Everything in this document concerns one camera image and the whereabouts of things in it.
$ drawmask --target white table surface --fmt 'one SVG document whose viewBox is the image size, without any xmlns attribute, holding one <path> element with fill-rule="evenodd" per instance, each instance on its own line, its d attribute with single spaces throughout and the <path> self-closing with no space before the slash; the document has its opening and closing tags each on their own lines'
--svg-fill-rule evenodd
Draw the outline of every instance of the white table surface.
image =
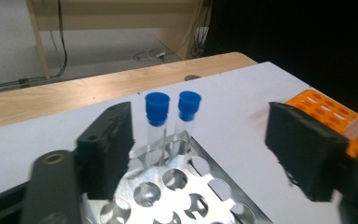
<svg viewBox="0 0 358 224">
<path fill-rule="evenodd" d="M 173 132 L 179 93 L 196 91 L 202 96 L 194 138 L 274 223 L 339 223 L 340 195 L 336 193 L 332 203 L 310 202 L 298 187 L 289 185 L 264 144 L 268 102 L 285 102 L 309 87 L 272 63 L 260 63 L 152 91 L 171 96 L 168 134 Z M 74 149 L 78 136 L 110 105 L 131 101 L 135 146 L 142 146 L 146 94 L 1 127 L 0 192 L 26 181 L 37 157 Z"/>
</svg>

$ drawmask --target black cable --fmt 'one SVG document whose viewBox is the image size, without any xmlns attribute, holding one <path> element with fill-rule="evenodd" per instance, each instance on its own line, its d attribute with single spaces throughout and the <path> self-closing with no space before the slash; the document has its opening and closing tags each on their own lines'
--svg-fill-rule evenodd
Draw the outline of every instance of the black cable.
<svg viewBox="0 0 358 224">
<path fill-rule="evenodd" d="M 211 20 L 208 28 L 208 34 L 205 38 L 205 49 L 201 53 L 200 57 L 214 55 L 216 48 L 217 34 L 221 33 L 222 18 L 224 12 L 227 11 L 228 0 L 213 0 L 211 9 Z"/>
<path fill-rule="evenodd" d="M 26 85 L 28 86 L 29 84 L 37 84 L 37 83 L 40 84 L 40 83 L 50 82 L 50 81 L 62 76 L 62 74 L 64 73 L 64 71 L 66 69 L 66 65 L 68 62 L 68 54 L 66 51 L 65 40 L 63 37 L 61 0 L 58 0 L 58 16 L 59 16 L 60 38 L 61 38 L 62 48 L 63 48 L 63 53 L 64 53 L 64 61 L 63 61 L 63 65 L 62 65 L 60 72 L 57 75 L 55 75 L 54 77 L 51 77 L 50 79 L 46 79 L 45 77 L 30 77 L 30 78 L 20 78 L 17 81 L 1 83 L 0 91 L 11 90 L 11 89 L 15 89 L 18 87 L 21 88 L 22 86 L 24 86 L 24 84 L 22 82 L 25 82 Z"/>
<path fill-rule="evenodd" d="M 211 8 L 212 4 L 213 4 L 213 1 L 208 0 L 208 6 L 206 7 L 207 11 L 205 13 L 203 24 L 201 26 L 203 30 L 200 31 L 200 29 L 198 29 L 196 34 L 193 36 L 194 46 L 191 50 L 192 58 L 198 58 L 205 49 L 205 40 L 206 40 L 206 37 L 208 34 L 208 29 L 206 29 L 206 27 L 207 27 L 207 23 L 208 23 L 207 21 L 208 21 L 209 15 L 210 15 L 210 8 Z"/>
<path fill-rule="evenodd" d="M 193 24 L 191 25 L 191 30 L 193 30 L 193 29 L 195 29 L 196 27 L 197 27 L 197 22 L 198 22 L 198 17 L 199 17 L 199 15 L 200 15 L 200 13 L 201 13 L 201 10 L 202 10 L 202 3 L 203 3 L 203 1 L 200 1 L 200 3 L 199 3 L 199 6 L 198 6 L 198 8 L 197 8 L 197 14 L 196 14 L 196 19 L 194 20 L 194 22 L 193 22 Z M 188 35 L 187 35 L 187 37 L 185 38 L 185 41 L 181 41 L 182 42 L 182 44 L 178 47 L 178 49 L 181 49 L 186 43 L 187 43 L 187 41 L 190 41 L 191 40 L 191 31 L 190 32 L 188 32 Z"/>
<path fill-rule="evenodd" d="M 51 16 L 50 16 L 50 13 L 48 11 L 48 7 L 46 6 L 46 0 L 42 0 L 42 6 L 43 6 L 43 9 L 46 12 L 46 15 L 48 16 L 48 29 L 49 29 L 49 32 L 50 32 L 51 42 L 53 43 L 55 53 L 56 53 L 56 56 L 57 56 L 57 62 L 58 62 L 58 65 L 60 67 L 62 67 L 61 62 L 60 62 L 60 55 L 58 54 L 57 44 L 55 42 L 54 35 L 53 35 Z"/>
</svg>

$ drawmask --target dark background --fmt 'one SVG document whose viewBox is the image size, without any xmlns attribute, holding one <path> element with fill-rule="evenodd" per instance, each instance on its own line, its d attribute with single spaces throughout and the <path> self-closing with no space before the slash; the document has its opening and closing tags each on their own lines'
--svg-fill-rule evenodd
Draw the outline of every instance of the dark background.
<svg viewBox="0 0 358 224">
<path fill-rule="evenodd" d="M 275 63 L 358 112 L 358 1 L 215 0 L 205 46 Z"/>
</svg>

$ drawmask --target hole in rack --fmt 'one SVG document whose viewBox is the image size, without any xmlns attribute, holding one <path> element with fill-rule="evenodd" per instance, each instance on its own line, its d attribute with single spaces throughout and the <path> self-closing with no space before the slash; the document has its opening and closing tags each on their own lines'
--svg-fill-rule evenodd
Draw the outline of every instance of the hole in rack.
<svg viewBox="0 0 358 224">
<path fill-rule="evenodd" d="M 185 155 L 190 152 L 190 143 L 183 139 L 170 142 L 170 149 L 173 155 Z"/>
<path fill-rule="evenodd" d="M 328 107 L 328 106 L 325 106 L 325 105 L 321 105 L 321 108 L 325 111 L 331 111 L 331 109 Z"/>
<path fill-rule="evenodd" d="M 209 164 L 201 157 L 192 157 L 187 162 L 187 169 L 191 174 L 196 176 L 204 176 L 209 174 Z"/>
<path fill-rule="evenodd" d="M 100 213 L 100 220 L 103 224 L 124 224 L 130 218 L 130 205 L 119 198 L 103 206 Z"/>
<path fill-rule="evenodd" d="M 313 102 L 314 104 L 317 103 L 317 101 L 315 99 L 313 99 L 312 97 L 308 96 L 307 99 L 311 102 Z"/>
<path fill-rule="evenodd" d="M 162 223 L 157 220 L 154 220 L 153 224 L 182 224 L 182 221 L 180 220 L 179 216 L 173 212 L 172 221 L 168 223 Z"/>
<path fill-rule="evenodd" d="M 236 223 L 255 224 L 255 214 L 248 206 L 242 203 L 236 203 L 231 208 L 231 212 L 236 219 Z"/>
<path fill-rule="evenodd" d="M 342 115 L 338 114 L 338 113 L 334 113 L 334 115 L 339 119 L 345 120 L 345 118 Z"/>
<path fill-rule="evenodd" d="M 191 205 L 190 208 L 185 210 L 188 217 L 192 219 L 202 219 L 208 214 L 208 204 L 205 199 L 199 194 L 190 194 Z"/>
<path fill-rule="evenodd" d="M 325 112 L 321 108 L 315 108 L 315 111 L 318 112 L 318 114 L 324 115 Z"/>
<path fill-rule="evenodd" d="M 301 101 L 306 106 L 312 106 L 312 104 L 309 101 Z"/>
<path fill-rule="evenodd" d="M 183 189 L 187 184 L 187 177 L 185 173 L 180 170 L 172 169 L 165 172 L 162 177 L 165 186 L 171 190 Z"/>
<path fill-rule="evenodd" d="M 333 102 L 331 102 L 331 101 L 324 101 L 327 105 L 330 105 L 331 107 L 334 107 L 335 105 L 334 105 L 334 103 Z"/>
<path fill-rule="evenodd" d="M 127 179 L 133 179 L 139 174 L 142 173 L 144 170 L 144 166 L 142 165 L 142 162 L 138 159 L 131 159 L 128 165 L 127 173 L 124 175 Z"/>
<path fill-rule="evenodd" d="M 315 97 L 318 100 L 322 99 L 322 96 L 320 96 L 319 94 L 316 94 L 316 93 L 313 93 L 312 96 Z"/>
<path fill-rule="evenodd" d="M 209 187 L 223 202 L 231 197 L 231 188 L 221 179 L 213 179 L 208 183 Z"/>
<path fill-rule="evenodd" d="M 339 121 L 339 119 L 336 119 L 336 118 L 333 118 L 333 117 L 330 117 L 330 120 L 333 121 L 333 123 L 335 124 L 340 124 L 341 121 Z"/>
<path fill-rule="evenodd" d="M 161 197 L 161 190 L 152 182 L 145 182 L 133 192 L 133 199 L 142 207 L 151 207 Z"/>
<path fill-rule="evenodd" d="M 165 150 L 162 148 L 152 148 L 146 153 L 146 161 L 153 166 L 160 166 L 164 164 Z"/>
<path fill-rule="evenodd" d="M 164 165 L 167 165 L 168 163 L 170 163 L 170 155 L 168 154 L 167 151 L 164 151 L 164 161 L 163 161 L 163 164 Z"/>
<path fill-rule="evenodd" d="M 339 108 L 338 110 L 339 110 L 339 112 L 343 113 L 344 115 L 349 115 L 350 114 L 347 110 L 345 110 L 343 108 Z"/>
</svg>

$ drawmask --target test tube rack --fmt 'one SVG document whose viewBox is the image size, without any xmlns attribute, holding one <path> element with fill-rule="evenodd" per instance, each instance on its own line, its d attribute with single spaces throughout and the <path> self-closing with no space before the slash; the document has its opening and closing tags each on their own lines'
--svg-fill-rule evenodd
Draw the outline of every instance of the test tube rack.
<svg viewBox="0 0 358 224">
<path fill-rule="evenodd" d="M 163 166 L 148 166 L 145 148 L 131 151 L 115 197 L 94 206 L 101 223 L 272 223 L 194 138 L 190 145 L 171 156 L 167 145 Z"/>
<path fill-rule="evenodd" d="M 356 112 L 315 90 L 302 91 L 286 104 L 297 107 L 338 133 L 344 133 L 358 116 Z M 354 159 L 358 157 L 358 138 L 350 141 L 346 152 Z"/>
</svg>

